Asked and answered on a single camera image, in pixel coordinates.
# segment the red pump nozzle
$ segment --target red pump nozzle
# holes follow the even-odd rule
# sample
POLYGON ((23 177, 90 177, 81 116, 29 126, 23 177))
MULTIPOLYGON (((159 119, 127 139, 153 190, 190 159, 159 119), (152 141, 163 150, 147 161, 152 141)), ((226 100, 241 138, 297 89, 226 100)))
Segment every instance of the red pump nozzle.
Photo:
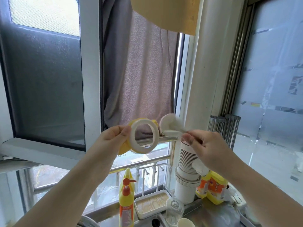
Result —
POLYGON ((123 185, 124 185, 124 188, 122 190, 122 194, 123 196, 128 196, 130 195, 131 193, 131 189, 130 187, 128 186, 130 183, 135 183, 137 182, 136 180, 130 180, 129 178, 125 178, 123 179, 123 185))

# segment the roll of tape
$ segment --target roll of tape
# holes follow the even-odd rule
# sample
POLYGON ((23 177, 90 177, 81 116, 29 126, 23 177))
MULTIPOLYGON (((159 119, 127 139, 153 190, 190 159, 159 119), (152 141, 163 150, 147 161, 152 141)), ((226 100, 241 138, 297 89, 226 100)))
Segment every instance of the roll of tape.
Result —
POLYGON ((130 137, 129 137, 129 144, 131 145, 131 148, 135 152, 138 152, 138 153, 141 153, 141 154, 146 154, 146 153, 151 152, 158 145, 159 139, 160 139, 160 134, 159 134, 158 127, 151 120, 149 120, 149 119, 138 119, 137 121, 135 121, 131 125, 131 133, 130 133, 130 137), (140 126, 142 124, 148 124, 150 126, 150 128, 152 130, 152 134, 153 134, 152 145, 150 147, 147 147, 147 148, 141 147, 135 139, 136 129, 137 129, 138 126, 140 126))

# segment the left hand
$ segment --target left hand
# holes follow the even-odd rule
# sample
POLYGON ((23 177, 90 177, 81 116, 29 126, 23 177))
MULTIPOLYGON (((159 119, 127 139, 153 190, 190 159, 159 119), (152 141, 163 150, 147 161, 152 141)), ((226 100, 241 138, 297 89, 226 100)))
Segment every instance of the left hand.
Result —
POLYGON ((119 149, 129 137, 130 132, 130 126, 113 126, 108 128, 100 134, 80 161, 85 168, 89 167, 92 169, 91 177, 98 185, 109 174, 119 149))

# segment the yellow bottle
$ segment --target yellow bottle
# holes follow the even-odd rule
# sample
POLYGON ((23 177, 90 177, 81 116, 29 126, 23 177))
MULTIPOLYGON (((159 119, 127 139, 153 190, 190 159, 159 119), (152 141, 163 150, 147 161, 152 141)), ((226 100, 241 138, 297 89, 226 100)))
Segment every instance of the yellow bottle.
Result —
POLYGON ((119 227, 134 226, 134 183, 136 180, 127 168, 119 188, 120 216, 119 227))
POLYGON ((215 205, 224 201, 228 181, 214 171, 210 171, 210 180, 207 191, 207 198, 215 205))
POLYGON ((205 198, 207 195, 208 184, 211 178, 211 172, 209 171, 207 175, 202 177, 201 184, 196 188, 196 195, 198 198, 205 198))

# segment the gray curtain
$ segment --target gray curtain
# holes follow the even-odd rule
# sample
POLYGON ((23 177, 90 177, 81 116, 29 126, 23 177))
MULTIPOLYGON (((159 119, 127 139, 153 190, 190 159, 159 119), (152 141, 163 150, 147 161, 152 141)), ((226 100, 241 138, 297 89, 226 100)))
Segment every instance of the gray curtain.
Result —
MULTIPOLYGON (((134 12, 130 0, 104 0, 103 28, 106 126, 172 113, 178 34, 134 12)), ((140 128, 137 138, 149 131, 140 128)))

